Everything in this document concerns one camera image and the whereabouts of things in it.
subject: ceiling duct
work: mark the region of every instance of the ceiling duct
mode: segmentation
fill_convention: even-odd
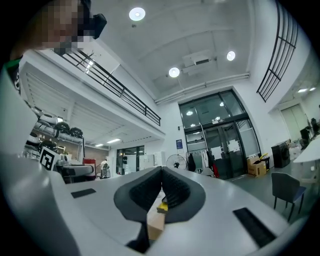
[[[189,76],[201,73],[212,67],[212,53],[210,50],[199,51],[182,57],[185,68],[182,69],[184,74]]]

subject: black slot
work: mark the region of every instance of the black slot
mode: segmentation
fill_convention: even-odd
[[[195,64],[196,64],[196,65],[199,65],[199,64],[208,63],[208,62],[209,62],[208,59],[204,59],[204,60],[197,61]]]
[[[234,210],[233,213],[260,248],[269,244],[276,238],[275,235],[272,234],[270,230],[247,208]]]
[[[71,195],[73,196],[73,198],[80,198],[96,192],[97,191],[95,191],[93,188],[88,188],[88,189],[72,192]]]

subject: glass entrance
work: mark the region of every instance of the glass entrance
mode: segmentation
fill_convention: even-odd
[[[234,123],[206,129],[204,135],[221,179],[231,179],[245,173],[245,156]]]

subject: white ceiling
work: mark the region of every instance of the white ceiling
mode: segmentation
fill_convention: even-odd
[[[294,99],[304,99],[308,94],[313,93],[309,91],[313,87],[317,88],[316,90],[320,89],[320,61],[315,51],[311,50],[299,76],[280,103],[289,102]],[[299,89],[308,90],[306,92],[298,92]]]
[[[108,116],[103,109],[91,109],[84,102],[75,101],[69,93],[55,89],[32,72],[22,75],[26,76],[27,84],[22,86],[28,90],[28,102],[47,114],[63,118],[70,128],[80,128],[88,144],[113,146],[152,139],[150,133],[129,125],[121,118]],[[107,144],[113,139],[121,141]]]
[[[93,4],[106,16],[106,36],[112,27],[160,97],[247,72],[251,41],[247,0],[100,0]],[[134,7],[145,10],[143,20],[129,18]],[[121,51],[116,46],[111,50],[115,54]],[[170,68],[186,68],[183,57],[200,51],[208,52],[211,64],[205,64],[197,74],[168,77]],[[234,61],[227,60],[229,51],[235,52]]]

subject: ceiling light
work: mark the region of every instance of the ceiling light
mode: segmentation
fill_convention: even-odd
[[[133,8],[129,12],[130,19],[135,22],[141,21],[145,16],[146,16],[146,11],[140,7]]]
[[[180,70],[177,67],[173,67],[169,70],[169,76],[172,78],[178,77],[180,74]]]
[[[307,91],[308,89],[300,89],[298,90],[298,93],[304,93],[305,91]]]
[[[118,142],[118,141],[120,141],[120,139],[119,139],[119,138],[116,138],[116,139],[113,139],[113,140],[108,141],[107,143],[114,143],[114,142]]]
[[[236,57],[236,54],[234,51],[229,51],[228,54],[226,55],[226,58],[228,61],[233,61]]]

